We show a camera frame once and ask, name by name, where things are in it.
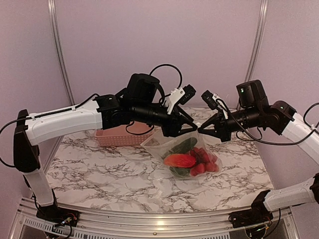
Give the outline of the green avocado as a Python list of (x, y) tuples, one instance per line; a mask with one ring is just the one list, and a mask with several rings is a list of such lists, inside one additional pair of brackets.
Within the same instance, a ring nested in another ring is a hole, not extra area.
[(179, 167), (170, 167), (169, 170), (173, 174), (173, 176), (178, 178), (189, 178), (190, 177), (190, 169), (189, 168), (179, 168)]

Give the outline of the clear dotted zip top bag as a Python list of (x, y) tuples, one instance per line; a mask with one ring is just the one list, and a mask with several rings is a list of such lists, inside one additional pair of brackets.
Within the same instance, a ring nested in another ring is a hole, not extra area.
[(141, 146), (179, 179), (191, 179), (222, 168), (219, 157), (213, 153), (197, 131), (178, 137), (154, 133)]

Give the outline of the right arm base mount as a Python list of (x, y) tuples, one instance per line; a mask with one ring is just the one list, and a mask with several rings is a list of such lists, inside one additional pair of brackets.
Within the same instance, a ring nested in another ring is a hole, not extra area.
[(228, 221), (232, 224), (233, 228), (240, 228), (260, 224), (273, 219), (273, 214), (267, 210), (260, 208), (251, 208), (231, 212)]

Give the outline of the aluminium frame post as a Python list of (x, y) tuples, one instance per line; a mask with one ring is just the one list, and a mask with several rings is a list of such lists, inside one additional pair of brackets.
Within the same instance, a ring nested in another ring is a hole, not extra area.
[(267, 19), (267, 12), (268, 12), (269, 1), (268, 0), (261, 0), (259, 16), (257, 21), (257, 29), (255, 38), (253, 41), (253, 48), (248, 64), (248, 68), (245, 75), (244, 82), (248, 82), (252, 80), (253, 73), (255, 70), (255, 66), (257, 63), (258, 55), (262, 46), (262, 40), (265, 32), (265, 25)]
[(59, 34), (59, 28), (58, 28), (58, 19), (57, 19), (57, 14), (56, 14), (56, 5), (55, 5), (55, 0), (48, 0), (48, 12), (49, 12), (49, 17), (50, 17), (50, 22), (51, 22), (51, 27), (52, 27), (52, 33), (53, 33), (53, 39), (54, 39), (54, 44), (55, 44), (55, 49), (57, 53), (57, 59), (63, 79), (63, 84), (65, 87), (66, 95), (69, 101), (70, 105), (75, 104), (74, 96), (72, 93), (70, 81), (68, 78), (68, 73), (67, 73), (67, 68), (65, 65), (65, 60), (63, 56), (63, 49), (61, 45), (61, 39), (60, 39), (60, 34)]

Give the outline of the left aluminium frame post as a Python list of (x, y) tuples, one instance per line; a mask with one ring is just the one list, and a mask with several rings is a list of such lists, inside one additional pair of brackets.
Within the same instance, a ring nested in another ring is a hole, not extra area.
[(59, 28), (58, 28), (58, 19), (57, 19), (57, 14), (56, 14), (56, 5), (55, 5), (55, 0), (48, 0), (48, 12), (49, 12), (49, 17), (50, 17), (50, 22), (51, 22), (51, 27), (52, 27), (52, 33), (53, 33), (53, 39), (54, 39), (54, 44), (55, 44), (55, 49), (57, 53), (57, 59), (63, 79), (63, 84), (65, 87), (66, 95), (69, 101), (70, 105), (75, 104), (74, 96), (72, 93), (70, 81), (68, 78), (68, 73), (67, 73), (67, 68), (65, 65), (65, 60), (63, 56), (63, 49), (61, 45), (61, 39), (60, 39), (60, 34), (59, 34)]

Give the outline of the right aluminium frame post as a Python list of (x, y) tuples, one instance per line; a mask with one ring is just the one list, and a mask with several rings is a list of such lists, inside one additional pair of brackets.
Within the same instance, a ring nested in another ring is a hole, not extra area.
[(258, 55), (262, 46), (262, 40), (265, 32), (265, 25), (267, 19), (267, 12), (268, 12), (269, 1), (268, 0), (261, 0), (259, 16), (257, 21), (257, 29), (255, 38), (253, 41), (253, 48), (248, 64), (248, 68), (245, 75), (244, 82), (248, 82), (252, 80), (253, 73), (255, 70), (255, 66), (257, 63)]

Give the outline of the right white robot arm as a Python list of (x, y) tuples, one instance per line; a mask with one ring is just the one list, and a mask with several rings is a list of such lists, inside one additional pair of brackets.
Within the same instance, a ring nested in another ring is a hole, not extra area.
[(319, 171), (297, 146), (260, 145), (235, 136), (224, 143), (209, 136), (204, 139), (223, 164), (217, 179), (223, 195), (215, 197), (216, 210), (249, 206), (261, 191), (301, 183)]

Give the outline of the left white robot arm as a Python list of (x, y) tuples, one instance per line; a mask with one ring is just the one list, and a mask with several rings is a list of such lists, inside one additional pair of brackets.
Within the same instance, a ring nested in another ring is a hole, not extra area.
[(13, 136), (13, 163), (22, 172), (44, 214), (57, 222), (63, 211), (41, 169), (38, 145), (52, 138), (76, 132), (110, 129), (131, 122), (159, 126), (166, 137), (177, 137), (197, 130), (193, 119), (176, 106), (164, 107), (121, 99), (115, 95), (96, 96), (84, 104), (39, 114), (20, 111)]

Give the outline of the front aluminium rail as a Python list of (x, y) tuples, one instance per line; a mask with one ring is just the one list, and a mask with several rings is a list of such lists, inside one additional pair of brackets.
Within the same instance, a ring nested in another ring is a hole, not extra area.
[[(233, 228), (228, 218), (232, 210), (197, 213), (132, 213), (83, 207), (73, 239), (246, 239), (257, 225)], [(9, 238), (45, 238), (46, 233), (66, 236), (68, 228), (54, 228), (53, 223), (36, 217), (31, 199), (22, 199)]]

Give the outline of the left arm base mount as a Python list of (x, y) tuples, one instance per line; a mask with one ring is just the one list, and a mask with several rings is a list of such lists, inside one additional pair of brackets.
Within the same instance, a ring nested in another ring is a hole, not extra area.
[(79, 211), (59, 207), (56, 199), (54, 199), (52, 205), (42, 207), (36, 204), (36, 208), (36, 216), (40, 219), (56, 223), (59, 226), (66, 224), (72, 227), (77, 226), (80, 214)]

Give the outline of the pink perforated plastic basket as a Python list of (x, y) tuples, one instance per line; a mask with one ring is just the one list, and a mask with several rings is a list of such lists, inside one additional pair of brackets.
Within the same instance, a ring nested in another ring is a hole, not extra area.
[(115, 128), (96, 130), (95, 137), (101, 147), (136, 146), (154, 133), (154, 129), (151, 130), (151, 127), (141, 122), (133, 123), (128, 127), (128, 131), (126, 131), (126, 125), (121, 125)]

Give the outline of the green cucumber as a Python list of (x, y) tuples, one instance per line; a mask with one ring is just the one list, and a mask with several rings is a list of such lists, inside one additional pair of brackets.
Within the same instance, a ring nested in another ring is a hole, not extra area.
[(185, 154), (191, 151), (197, 144), (197, 138), (190, 137), (185, 139), (181, 143), (171, 148), (168, 152), (170, 154)]

